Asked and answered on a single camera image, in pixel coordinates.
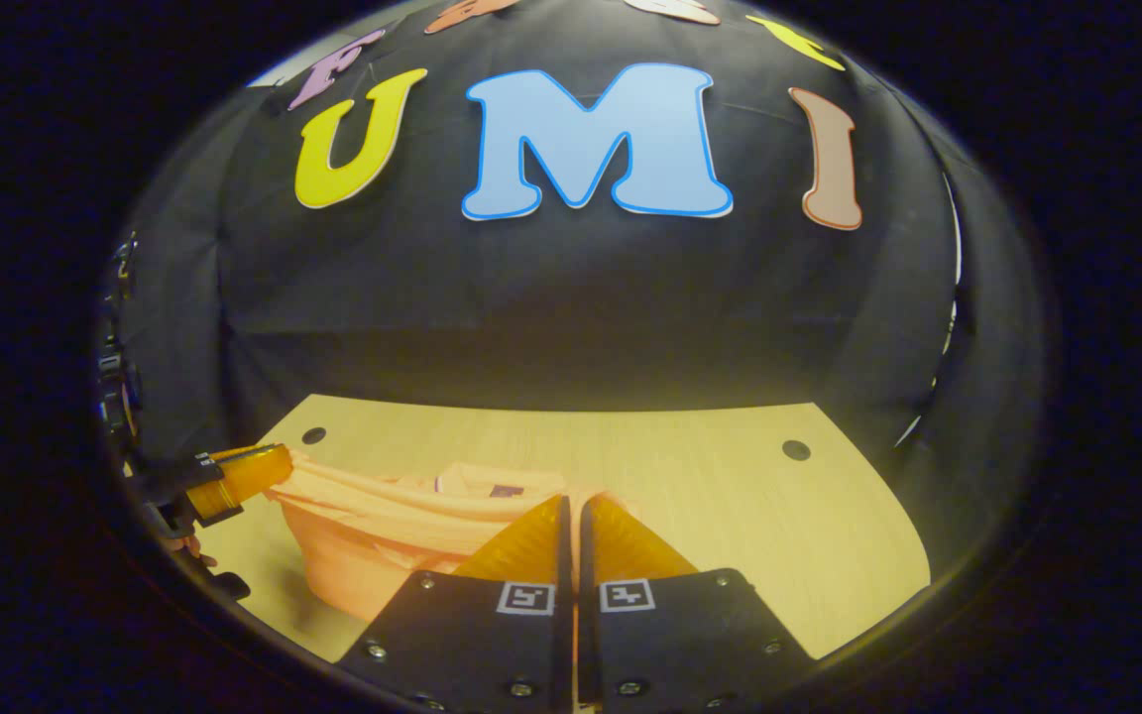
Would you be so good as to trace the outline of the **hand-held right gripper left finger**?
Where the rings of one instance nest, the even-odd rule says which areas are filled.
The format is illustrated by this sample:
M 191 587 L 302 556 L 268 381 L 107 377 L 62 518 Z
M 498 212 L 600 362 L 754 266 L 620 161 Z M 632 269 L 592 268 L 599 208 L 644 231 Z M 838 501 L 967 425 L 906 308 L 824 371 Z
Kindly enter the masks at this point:
M 558 494 L 456 572 L 417 570 L 337 664 L 411 708 L 572 714 L 570 532 Z

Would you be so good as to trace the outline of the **black backdrop cloth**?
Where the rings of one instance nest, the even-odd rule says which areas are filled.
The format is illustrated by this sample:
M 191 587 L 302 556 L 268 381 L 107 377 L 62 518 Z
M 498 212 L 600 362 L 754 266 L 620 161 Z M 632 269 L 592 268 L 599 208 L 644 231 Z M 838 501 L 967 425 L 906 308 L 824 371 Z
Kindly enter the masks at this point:
M 204 118 L 132 211 L 158 458 L 308 394 L 542 412 L 813 403 L 874 464 L 1018 473 L 1034 231 L 864 53 L 738 0 L 450 0 Z

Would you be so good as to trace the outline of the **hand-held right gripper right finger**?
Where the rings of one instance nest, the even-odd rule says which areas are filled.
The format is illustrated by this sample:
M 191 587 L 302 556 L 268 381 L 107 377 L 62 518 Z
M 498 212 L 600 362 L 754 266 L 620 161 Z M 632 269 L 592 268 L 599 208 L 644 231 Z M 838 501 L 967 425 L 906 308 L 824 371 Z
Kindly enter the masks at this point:
M 611 497 L 580 519 L 577 699 L 594 711 L 765 711 L 817 661 L 743 573 L 699 569 Z

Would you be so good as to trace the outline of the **orange T-shirt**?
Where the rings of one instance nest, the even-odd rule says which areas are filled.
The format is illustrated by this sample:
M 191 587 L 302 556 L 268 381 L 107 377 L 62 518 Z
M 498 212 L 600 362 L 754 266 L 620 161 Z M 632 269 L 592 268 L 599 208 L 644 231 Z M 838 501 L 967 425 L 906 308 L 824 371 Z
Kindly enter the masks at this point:
M 566 496 L 572 512 L 602 496 L 632 516 L 640 507 L 602 486 L 549 471 L 453 462 L 435 476 L 354 473 L 290 454 L 291 473 L 266 492 L 300 548 L 305 579 L 327 605 L 369 621 L 415 570 L 453 573 L 526 512 Z

